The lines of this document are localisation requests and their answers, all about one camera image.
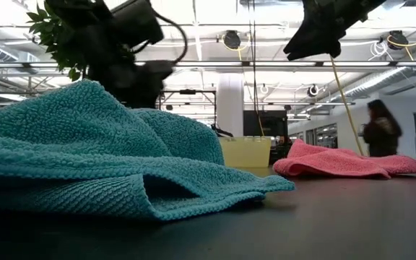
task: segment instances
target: dark table surface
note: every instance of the dark table surface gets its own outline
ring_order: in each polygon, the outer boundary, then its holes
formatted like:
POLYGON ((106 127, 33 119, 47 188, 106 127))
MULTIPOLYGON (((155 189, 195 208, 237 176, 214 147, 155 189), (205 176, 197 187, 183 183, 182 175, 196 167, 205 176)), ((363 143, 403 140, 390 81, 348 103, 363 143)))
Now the dark table surface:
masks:
POLYGON ((0 213, 0 259, 416 260, 416 177, 294 181, 263 204, 164 225, 0 213))

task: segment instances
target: microfiber towel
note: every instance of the microfiber towel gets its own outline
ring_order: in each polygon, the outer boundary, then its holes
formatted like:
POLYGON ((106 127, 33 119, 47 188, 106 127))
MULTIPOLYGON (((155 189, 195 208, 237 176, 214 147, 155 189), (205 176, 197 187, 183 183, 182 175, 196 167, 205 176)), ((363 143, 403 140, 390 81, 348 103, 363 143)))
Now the microfiber towel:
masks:
POLYGON ((416 173, 416 160, 403 156, 365 157, 349 149, 317 147, 296 140, 287 158, 278 160, 274 170, 282 176, 326 175, 335 177, 382 176, 416 173))
POLYGON ((178 220, 293 188, 226 168, 210 128, 125 108, 96 82, 0 109, 2 209, 178 220))

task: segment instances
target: potted plant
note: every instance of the potted plant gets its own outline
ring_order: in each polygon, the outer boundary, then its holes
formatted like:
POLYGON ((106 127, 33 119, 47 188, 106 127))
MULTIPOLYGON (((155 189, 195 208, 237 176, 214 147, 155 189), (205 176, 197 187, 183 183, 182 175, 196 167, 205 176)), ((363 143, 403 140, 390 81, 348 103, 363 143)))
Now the potted plant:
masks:
POLYGON ((81 76, 86 77, 87 63, 81 52, 70 43, 73 31, 57 17, 46 1, 44 8, 37 5, 37 13, 27 13, 31 19, 27 23, 32 23, 30 33, 40 34, 39 44, 47 47, 46 53, 50 53, 51 58, 57 62, 60 72, 70 68, 69 78, 72 81, 81 76))

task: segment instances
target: plastic bin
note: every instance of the plastic bin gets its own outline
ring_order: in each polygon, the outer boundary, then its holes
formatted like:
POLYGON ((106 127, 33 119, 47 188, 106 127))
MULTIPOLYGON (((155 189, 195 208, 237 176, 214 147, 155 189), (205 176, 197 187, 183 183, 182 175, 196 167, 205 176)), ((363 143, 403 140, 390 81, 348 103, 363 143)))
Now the plastic bin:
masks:
POLYGON ((270 137, 220 137, 220 144, 228 167, 269 167, 270 137))

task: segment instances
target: woman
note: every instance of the woman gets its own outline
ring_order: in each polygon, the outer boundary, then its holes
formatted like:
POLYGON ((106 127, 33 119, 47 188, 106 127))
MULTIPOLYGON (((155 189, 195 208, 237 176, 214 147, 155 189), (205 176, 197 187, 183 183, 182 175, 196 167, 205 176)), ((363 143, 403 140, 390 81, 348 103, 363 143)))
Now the woman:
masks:
POLYGON ((381 100, 368 104, 370 122, 365 126, 363 138, 369 146, 371 157, 397 154, 398 139, 402 130, 396 119, 381 100))

